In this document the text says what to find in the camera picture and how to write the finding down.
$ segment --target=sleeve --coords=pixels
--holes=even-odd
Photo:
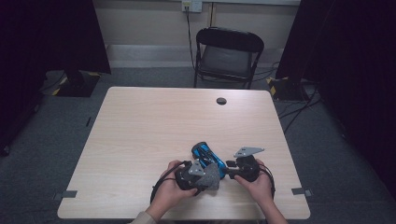
[[[157,224],[154,219],[146,212],[140,212],[139,215],[130,224]]]

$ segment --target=monitor stand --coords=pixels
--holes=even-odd
[[[60,85],[56,96],[90,97],[100,76],[97,73],[64,70],[67,79]]]
[[[287,77],[282,79],[267,79],[271,95],[278,101],[307,101],[306,94],[300,82],[293,82]]]

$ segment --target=table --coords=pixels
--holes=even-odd
[[[218,105],[223,97],[226,105]],[[240,147],[271,169],[275,201],[288,219],[309,218],[301,187],[268,91],[113,87],[106,94],[82,151],[60,218],[135,218],[149,205],[152,186],[173,160],[192,161],[191,148],[206,141],[223,160]],[[218,191],[183,201],[163,219],[261,219],[257,204],[228,176]]]

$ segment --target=chair seat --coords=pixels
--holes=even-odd
[[[251,53],[206,46],[199,68],[207,73],[248,78],[251,69]]]

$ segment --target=person's right hand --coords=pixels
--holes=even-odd
[[[259,165],[264,165],[259,159],[256,159],[256,161]],[[235,176],[235,180],[250,193],[250,196],[256,203],[268,203],[273,200],[270,177],[263,171],[260,171],[259,177],[253,182],[248,182],[239,175]]]

